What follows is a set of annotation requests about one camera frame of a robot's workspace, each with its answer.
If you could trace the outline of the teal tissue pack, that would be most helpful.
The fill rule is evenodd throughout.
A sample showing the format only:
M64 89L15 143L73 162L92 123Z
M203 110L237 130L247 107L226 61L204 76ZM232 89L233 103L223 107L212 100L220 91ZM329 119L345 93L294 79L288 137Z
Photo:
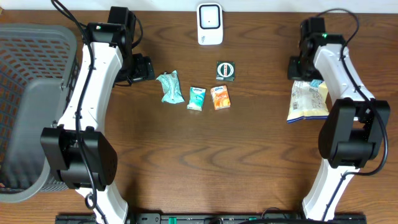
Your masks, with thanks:
M190 87L190 99L187 105L188 110L202 111L206 90L204 88Z

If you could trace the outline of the dark green round-logo box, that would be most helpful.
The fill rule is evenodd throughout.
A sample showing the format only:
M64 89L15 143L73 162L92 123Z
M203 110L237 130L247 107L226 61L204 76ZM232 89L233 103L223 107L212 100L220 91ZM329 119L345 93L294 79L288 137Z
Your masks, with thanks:
M236 69L234 62L217 62L216 79L221 81L233 82L235 79Z

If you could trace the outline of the teal wrapper pack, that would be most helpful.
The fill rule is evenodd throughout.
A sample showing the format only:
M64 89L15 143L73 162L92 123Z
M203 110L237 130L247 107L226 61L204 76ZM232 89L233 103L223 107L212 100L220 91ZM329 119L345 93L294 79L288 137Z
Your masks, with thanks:
M162 98L163 103L178 104L183 103L183 98L180 82L178 79L178 71L174 70L171 73L164 73L156 78L162 85L164 96Z

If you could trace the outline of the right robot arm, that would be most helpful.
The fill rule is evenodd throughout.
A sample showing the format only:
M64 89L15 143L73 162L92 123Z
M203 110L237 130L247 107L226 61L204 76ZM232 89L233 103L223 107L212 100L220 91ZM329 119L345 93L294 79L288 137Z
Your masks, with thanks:
M302 202L311 221L332 221L335 208L349 181L384 146L388 155L386 125L391 112L364 86L349 56L348 41L326 32L321 15L300 25L300 53L291 57L287 77L295 81L322 80L332 100L331 111L318 137L322 162L315 182Z

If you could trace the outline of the orange tissue pack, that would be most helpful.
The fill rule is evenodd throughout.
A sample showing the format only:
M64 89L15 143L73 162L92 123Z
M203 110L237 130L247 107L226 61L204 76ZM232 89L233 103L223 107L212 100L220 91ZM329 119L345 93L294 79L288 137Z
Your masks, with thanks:
M231 106L226 85L215 86L210 91L215 110L229 108Z

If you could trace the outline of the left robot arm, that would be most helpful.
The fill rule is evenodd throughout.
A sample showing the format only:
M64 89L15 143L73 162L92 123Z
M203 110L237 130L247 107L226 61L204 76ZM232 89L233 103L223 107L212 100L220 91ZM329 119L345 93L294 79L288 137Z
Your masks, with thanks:
M83 61L72 98L40 143L51 174L76 190L94 211L95 223L130 223L129 205L116 186L117 153L104 135L109 97L115 84L152 80L149 57L134 54L134 31L141 22L126 7L113 6L107 22L85 27L59 1L53 1L81 32Z

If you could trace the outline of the yellow snack bag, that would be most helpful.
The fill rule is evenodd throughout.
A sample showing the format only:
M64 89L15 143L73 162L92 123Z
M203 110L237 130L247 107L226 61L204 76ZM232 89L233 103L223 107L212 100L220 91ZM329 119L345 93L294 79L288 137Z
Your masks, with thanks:
M292 85L287 123L303 119L327 119L328 88L323 80L295 80Z

